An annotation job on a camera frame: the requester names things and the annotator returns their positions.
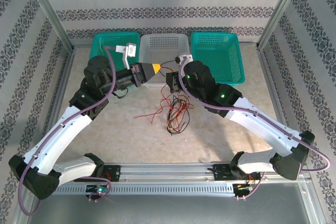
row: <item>table surface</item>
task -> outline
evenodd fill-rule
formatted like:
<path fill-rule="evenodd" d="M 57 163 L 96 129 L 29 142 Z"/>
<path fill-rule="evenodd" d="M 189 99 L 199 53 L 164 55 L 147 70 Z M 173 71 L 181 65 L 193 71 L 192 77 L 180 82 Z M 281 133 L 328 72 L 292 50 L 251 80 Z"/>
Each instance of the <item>table surface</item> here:
<path fill-rule="evenodd" d="M 264 74 L 254 44 L 241 44 L 246 81 L 236 86 L 251 103 L 276 118 Z M 77 49 L 67 84 L 61 113 L 79 89 L 90 49 Z M 162 98 L 160 90 L 146 87 L 131 88 L 124 99 L 110 99 L 99 116 L 71 142 L 58 162 L 94 153 L 104 162 L 215 162 L 230 161 L 239 151 L 260 152 L 270 146 L 252 132 L 235 122 L 207 112 L 192 102 L 191 121 L 179 135 L 171 136 L 165 129 L 165 115 L 138 118 L 155 112 Z"/>

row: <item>striped wall pattern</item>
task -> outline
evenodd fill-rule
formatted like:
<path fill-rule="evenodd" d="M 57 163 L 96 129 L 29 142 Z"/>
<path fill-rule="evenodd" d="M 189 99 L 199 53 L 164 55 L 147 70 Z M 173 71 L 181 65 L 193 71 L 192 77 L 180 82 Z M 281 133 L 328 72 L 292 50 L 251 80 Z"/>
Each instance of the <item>striped wall pattern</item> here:
<path fill-rule="evenodd" d="M 0 224 L 11 223 L 17 180 L 8 166 L 42 137 L 68 56 L 37 0 L 0 0 Z"/>
<path fill-rule="evenodd" d="M 287 124 L 311 130 L 314 146 L 332 166 L 312 173 L 327 223 L 336 223 L 336 0 L 291 0 L 267 45 L 262 49 Z M 325 165 L 310 153 L 309 168 Z"/>
<path fill-rule="evenodd" d="M 92 31 L 251 30 L 260 37 L 279 0 L 50 0 L 74 45 L 90 44 Z"/>

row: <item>white plastic basket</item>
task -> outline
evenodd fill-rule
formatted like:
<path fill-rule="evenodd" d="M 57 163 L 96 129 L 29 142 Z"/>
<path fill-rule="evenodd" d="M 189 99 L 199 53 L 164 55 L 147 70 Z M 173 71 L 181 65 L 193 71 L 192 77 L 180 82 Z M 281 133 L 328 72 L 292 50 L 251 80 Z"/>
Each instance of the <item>white plastic basket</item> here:
<path fill-rule="evenodd" d="M 139 62 L 159 63 L 175 60 L 176 56 L 190 54 L 188 37 L 185 34 L 148 34 L 141 37 Z M 163 65 L 178 71 L 176 62 Z M 161 69 L 165 75 L 168 69 Z M 144 84 L 147 88 L 162 88 L 166 84 L 166 78 L 157 73 L 150 81 Z"/>

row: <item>tangled wires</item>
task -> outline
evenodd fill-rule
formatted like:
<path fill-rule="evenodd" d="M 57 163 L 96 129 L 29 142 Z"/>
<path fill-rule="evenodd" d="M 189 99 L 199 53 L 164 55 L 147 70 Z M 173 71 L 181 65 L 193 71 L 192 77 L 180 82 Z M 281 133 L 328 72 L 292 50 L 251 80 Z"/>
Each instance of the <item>tangled wires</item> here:
<path fill-rule="evenodd" d="M 173 72 L 173 70 L 171 68 L 167 68 L 167 67 L 163 67 L 163 64 L 161 64 L 161 68 L 165 68 L 165 69 L 169 69 Z M 161 112 L 163 112 L 164 108 L 169 108 L 166 119 L 167 119 L 167 131 L 171 134 L 171 135 L 175 135 L 175 134 L 180 134 L 182 133 L 187 126 L 190 123 L 190 114 L 189 114 L 189 109 L 193 109 L 194 106 L 189 102 L 189 98 L 186 95 L 173 95 L 173 101 L 171 101 L 169 99 L 169 97 L 172 95 L 171 93 L 168 96 L 165 96 L 163 94 L 163 89 L 167 86 L 167 84 L 165 86 L 162 87 L 161 89 L 161 95 L 162 95 L 162 99 L 160 101 L 160 108 L 151 114 L 147 114 L 147 115 L 139 115 L 136 116 L 135 118 L 141 118 L 144 116 L 151 116 L 152 120 L 151 123 L 153 123 L 154 117 L 157 114 L 160 114 Z"/>

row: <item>basket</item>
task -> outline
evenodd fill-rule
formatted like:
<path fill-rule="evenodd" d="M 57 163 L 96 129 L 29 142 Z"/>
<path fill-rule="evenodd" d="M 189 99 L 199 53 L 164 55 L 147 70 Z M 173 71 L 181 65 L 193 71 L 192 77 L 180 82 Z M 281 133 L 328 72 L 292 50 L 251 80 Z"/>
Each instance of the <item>basket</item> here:
<path fill-rule="evenodd" d="M 244 67 L 236 34 L 192 33 L 191 50 L 193 59 L 207 65 L 216 82 L 231 86 L 244 83 Z"/>
<path fill-rule="evenodd" d="M 175 60 L 180 54 L 190 54 L 188 37 L 185 34 L 148 34 L 141 37 L 139 62 L 159 63 Z M 168 62 L 163 65 L 179 70 L 176 62 Z M 161 69 L 165 75 L 168 69 Z M 144 84 L 148 88 L 161 88 L 166 84 L 166 78 L 157 73 L 150 81 Z"/>
<path fill-rule="evenodd" d="M 127 58 L 129 64 L 139 62 L 139 49 L 140 49 L 140 35 L 135 32 L 115 32 L 115 33 L 101 33 L 96 34 L 92 41 L 92 47 L 90 52 L 91 59 L 94 56 L 103 55 L 107 57 L 104 46 L 126 46 L 127 43 L 134 43 L 137 45 L 134 58 Z M 116 71 L 124 69 L 124 63 L 122 61 L 122 53 L 110 50 Z"/>

